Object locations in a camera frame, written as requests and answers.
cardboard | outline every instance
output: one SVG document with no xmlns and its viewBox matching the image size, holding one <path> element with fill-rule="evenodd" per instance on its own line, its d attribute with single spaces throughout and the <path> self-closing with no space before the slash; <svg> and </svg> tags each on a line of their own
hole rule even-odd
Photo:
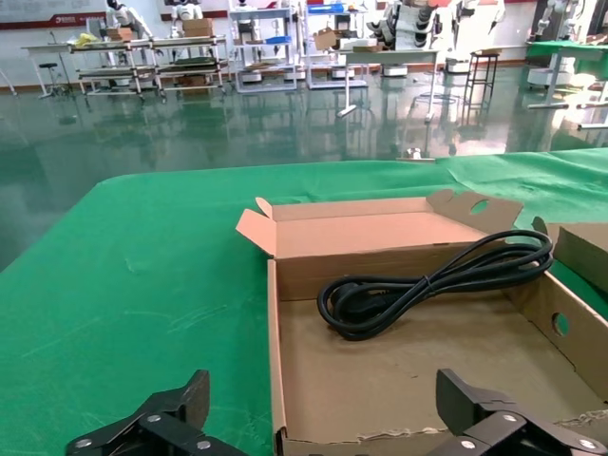
<svg viewBox="0 0 608 456">
<path fill-rule="evenodd" d="M 214 36 L 213 19 L 190 19 L 182 22 L 183 34 L 186 38 L 196 36 Z"/>
<path fill-rule="evenodd" d="M 273 206 L 256 199 L 237 230 L 269 253 L 268 315 L 276 452 L 418 456 L 449 433 L 436 371 L 501 390 L 537 416 L 608 442 L 608 325 L 550 274 L 514 289 L 446 294 L 388 331 L 349 342 L 315 299 L 349 274 L 428 274 L 522 205 L 467 192 Z M 555 325 L 568 320 L 566 334 Z"/>
<path fill-rule="evenodd" d="M 107 36 L 111 41 L 132 41 L 133 30 L 130 28 L 108 28 Z"/>
<path fill-rule="evenodd" d="M 335 32 L 327 27 L 313 34 L 314 46 L 317 50 L 330 49 L 338 44 Z"/>
<path fill-rule="evenodd" d="M 608 223 L 545 223 L 532 225 L 555 245 L 553 255 L 579 276 L 608 293 Z"/>
</svg>

hand hole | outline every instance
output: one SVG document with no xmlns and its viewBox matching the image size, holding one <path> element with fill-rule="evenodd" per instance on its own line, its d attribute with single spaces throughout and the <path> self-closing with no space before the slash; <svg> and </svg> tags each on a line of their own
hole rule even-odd
<svg viewBox="0 0 608 456">
<path fill-rule="evenodd" d="M 570 331 L 568 319 L 563 313 L 559 312 L 555 312 L 551 315 L 551 328 L 553 328 L 553 332 L 559 337 L 564 337 Z"/>
<path fill-rule="evenodd" d="M 475 205 L 471 207 L 471 214 L 474 216 L 481 214 L 487 207 L 487 203 L 487 199 L 482 199 L 481 201 L 476 202 Z"/>
</svg>

stool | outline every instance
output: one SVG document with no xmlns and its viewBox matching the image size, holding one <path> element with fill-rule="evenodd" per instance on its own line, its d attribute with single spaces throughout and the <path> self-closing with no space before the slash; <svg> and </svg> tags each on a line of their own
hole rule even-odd
<svg viewBox="0 0 608 456">
<path fill-rule="evenodd" d="M 494 94 L 494 81 L 496 79 L 496 66 L 498 65 L 498 57 L 500 55 L 500 52 L 487 52 L 483 50 L 471 52 L 471 60 L 468 64 L 468 74 L 466 75 L 465 83 L 465 103 L 471 105 L 475 86 L 484 86 L 484 95 L 482 96 L 481 102 L 482 105 L 485 102 L 485 91 L 488 88 L 490 89 L 490 99 L 492 98 L 492 95 Z M 485 74 L 478 77 L 478 66 L 480 60 L 483 59 L 485 59 Z M 468 91 L 469 87 L 471 91 L 467 98 L 466 92 Z"/>
<path fill-rule="evenodd" d="M 55 64 L 55 63 L 40 64 L 38 67 L 39 68 L 45 68 L 45 69 L 48 70 L 48 75 L 50 76 L 50 91 L 49 91 L 49 94 L 51 96 L 54 96 L 55 92 L 58 89 L 58 87 L 57 87 L 57 83 L 55 83 L 55 72 L 54 72 L 53 69 L 57 67 L 57 64 Z"/>
</svg>

white shelving rack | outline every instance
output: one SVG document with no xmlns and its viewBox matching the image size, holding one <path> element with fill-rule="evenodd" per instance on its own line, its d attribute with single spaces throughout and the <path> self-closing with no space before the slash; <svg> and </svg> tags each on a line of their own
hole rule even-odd
<svg viewBox="0 0 608 456">
<path fill-rule="evenodd" d="M 232 34 L 233 43 L 240 39 L 238 36 L 238 22 L 239 21 L 267 21 L 272 19 L 287 21 L 287 27 L 285 27 L 285 33 L 290 33 L 293 29 L 293 15 L 291 8 L 274 8 L 274 9 L 252 9 L 248 11 L 234 10 L 232 2 L 230 2 L 230 11 L 228 16 L 232 22 L 230 30 Z M 256 51 L 258 48 L 269 48 L 272 49 L 275 46 L 285 49 L 285 58 L 278 59 L 277 62 L 272 62 L 267 66 L 251 67 L 246 64 L 245 51 L 251 49 Z M 258 93 L 258 92 L 272 92 L 272 91 L 283 91 L 283 90 L 295 90 L 297 88 L 296 80 L 284 81 L 283 78 L 277 78 L 279 81 L 275 84 L 265 84 L 262 80 L 261 83 L 250 83 L 245 85 L 242 80 L 242 75 L 251 73 L 252 71 L 259 71 L 264 73 L 283 73 L 286 71 L 295 72 L 294 62 L 294 37 L 291 37 L 289 43 L 281 44 L 248 44 L 240 43 L 234 45 L 234 49 L 237 51 L 237 58 L 234 61 L 233 73 L 235 74 L 235 82 L 237 92 L 239 93 Z"/>
<path fill-rule="evenodd" d="M 346 88 L 346 76 L 349 76 L 349 70 L 353 69 L 355 71 L 355 75 L 356 75 L 356 70 L 355 68 L 359 68 L 360 70 L 360 79 L 352 79 L 349 81 L 349 86 L 350 88 L 357 88 L 357 87 L 367 87 L 368 83 L 365 81 L 365 79 L 363 79 L 364 76 L 364 70 L 366 72 L 369 73 L 369 66 L 367 65 L 350 65 L 349 68 L 347 69 L 346 63 L 340 63 L 340 62 L 332 62 L 329 59 L 332 58 L 332 56 L 334 56 L 336 59 L 339 59 L 340 53 L 339 51 L 336 52 L 330 52 L 329 54 L 326 53 L 322 53 L 322 52 L 315 52 L 314 50 L 316 49 L 316 47 L 314 46 L 314 40 L 312 37 L 311 32 L 315 31 L 315 30 L 310 30 L 310 18 L 311 17 L 319 17 L 319 16 L 328 16 L 328 17 L 334 17 L 334 16 L 338 16 L 338 15 L 350 15 L 356 24 L 356 21 L 359 17 L 362 18 L 362 23 L 364 23 L 365 21 L 365 17 L 363 16 L 364 14 L 367 13 L 366 10 L 354 10 L 354 11 L 350 11 L 347 8 L 347 5 L 344 5 L 344 10 L 340 11 L 340 12 L 329 12 L 329 11 L 323 11 L 323 12 L 309 12 L 309 8 L 307 6 L 304 6 L 304 40 L 306 41 L 306 50 L 305 50 L 305 55 L 306 55 L 306 84 L 308 86 L 309 89 L 315 89 L 315 88 Z M 365 30 L 365 24 L 362 24 L 362 32 L 364 32 Z M 332 69 L 344 69 L 344 74 L 345 74 L 345 78 L 344 79 L 336 79 L 336 80 L 329 80 L 329 81 L 320 81 L 320 80 L 315 80 L 314 79 L 314 71 L 316 69 L 327 69 L 327 70 L 332 70 Z"/>
</svg>

green tablecloth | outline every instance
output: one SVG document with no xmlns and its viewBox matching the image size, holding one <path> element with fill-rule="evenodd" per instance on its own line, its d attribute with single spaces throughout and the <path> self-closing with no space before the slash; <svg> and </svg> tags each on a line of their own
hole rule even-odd
<svg viewBox="0 0 608 456">
<path fill-rule="evenodd" d="M 565 48 L 576 50 L 582 53 L 590 53 L 596 50 L 602 50 L 604 54 L 601 60 L 597 62 L 578 58 L 575 64 L 575 70 L 577 73 L 593 74 L 596 78 L 600 80 L 608 79 L 608 46 L 606 45 L 591 46 L 573 43 L 572 41 L 542 41 L 538 43 L 532 43 L 528 47 L 527 56 L 538 57 L 542 55 L 551 55 Z"/>
<path fill-rule="evenodd" d="M 356 161 L 126 176 L 99 184 L 0 275 L 0 455 L 60 455 L 153 391 L 212 376 L 206 430 L 271 452 L 265 255 L 235 232 L 272 203 L 472 189 L 518 225 L 608 220 L 608 151 Z M 557 270 L 604 315 L 579 278 Z"/>
</svg>

